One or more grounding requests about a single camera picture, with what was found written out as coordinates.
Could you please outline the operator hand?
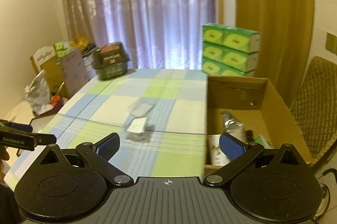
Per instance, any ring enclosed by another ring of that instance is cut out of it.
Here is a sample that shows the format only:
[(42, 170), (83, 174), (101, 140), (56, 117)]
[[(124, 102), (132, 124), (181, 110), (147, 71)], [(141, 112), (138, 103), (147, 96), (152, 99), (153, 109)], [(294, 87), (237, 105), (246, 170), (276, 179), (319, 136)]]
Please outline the operator hand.
[(1, 164), (1, 172), (2, 172), (3, 169), (4, 169), (3, 162), (4, 162), (4, 161), (8, 161), (8, 160), (10, 159), (10, 155), (9, 155), (9, 153), (6, 151), (6, 149), (1, 148), (0, 159), (1, 159), (0, 164)]

